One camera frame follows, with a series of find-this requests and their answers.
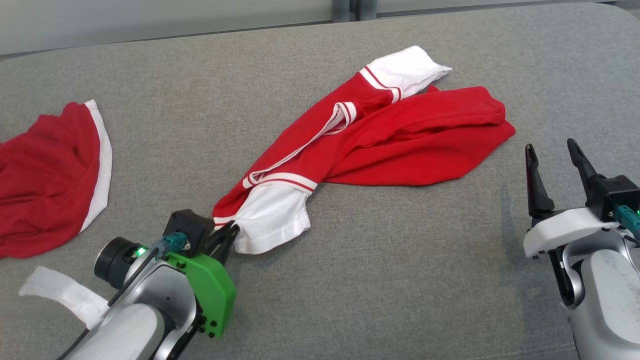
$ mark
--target white tape strip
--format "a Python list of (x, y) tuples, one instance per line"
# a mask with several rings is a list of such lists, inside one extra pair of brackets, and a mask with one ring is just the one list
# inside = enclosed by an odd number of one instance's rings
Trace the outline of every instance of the white tape strip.
[(78, 284), (65, 274), (38, 266), (18, 292), (20, 296), (36, 295), (55, 300), (71, 310), (91, 330), (102, 321), (109, 309), (107, 300)]

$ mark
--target green led light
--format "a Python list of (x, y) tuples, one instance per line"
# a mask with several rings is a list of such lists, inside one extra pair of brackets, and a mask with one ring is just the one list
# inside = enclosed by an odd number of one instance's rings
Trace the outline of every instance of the green led light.
[(140, 249), (136, 250), (136, 257), (139, 258), (140, 256), (142, 256), (142, 254), (144, 254), (146, 252), (146, 248), (141, 247)]

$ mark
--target gray tabletop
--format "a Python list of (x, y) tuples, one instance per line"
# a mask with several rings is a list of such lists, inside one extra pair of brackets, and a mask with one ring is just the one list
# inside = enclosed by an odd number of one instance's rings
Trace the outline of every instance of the gray tabletop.
[(32, 54), (0, 63), (0, 142), (41, 113), (95, 99), (113, 146), (109, 206), (80, 236), (2, 259), (3, 359), (50, 359), (83, 325), (20, 298), (38, 265), (104, 297), (93, 260), (115, 236), (151, 243), (168, 215), (209, 214), (278, 134), (374, 58), (410, 45), (485, 86), (517, 134), (458, 181), (318, 186), (312, 228), (260, 256), (233, 255), (222, 339), (185, 359), (576, 359), (546, 259), (524, 258), (524, 146), (559, 208), (584, 194), (565, 141), (640, 183), (640, 22), (601, 4), (527, 6), (269, 29)]

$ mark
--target red fabric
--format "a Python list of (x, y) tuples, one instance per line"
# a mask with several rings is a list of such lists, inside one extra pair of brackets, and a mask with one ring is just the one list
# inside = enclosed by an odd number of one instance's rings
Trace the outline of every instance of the red fabric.
[[(354, 101), (358, 108), (349, 127), (318, 138), (266, 175), (293, 173), (316, 183), (429, 185), (464, 176), (515, 134), (504, 105), (483, 87), (438, 91), (431, 86), (425, 94), (390, 104), (388, 90), (373, 89), (358, 76), (285, 130), (245, 177), (306, 143), (340, 101)], [(215, 205), (213, 216), (235, 215), (250, 190), (240, 181)]]
[(28, 258), (75, 237), (99, 171), (89, 109), (72, 102), (0, 144), (0, 257)]

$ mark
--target clothing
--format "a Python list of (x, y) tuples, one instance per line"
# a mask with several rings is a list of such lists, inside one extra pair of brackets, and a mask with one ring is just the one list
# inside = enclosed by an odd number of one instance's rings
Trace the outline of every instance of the clothing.
[(216, 225), (236, 221), (236, 251), (260, 254), (310, 227), (305, 202), (321, 181), (421, 186), (464, 176), (515, 130), (484, 88), (415, 95), (450, 70), (416, 46), (373, 61), (278, 137), (215, 205)]
[(111, 144), (95, 101), (41, 115), (0, 144), (0, 257), (63, 245), (107, 206)]

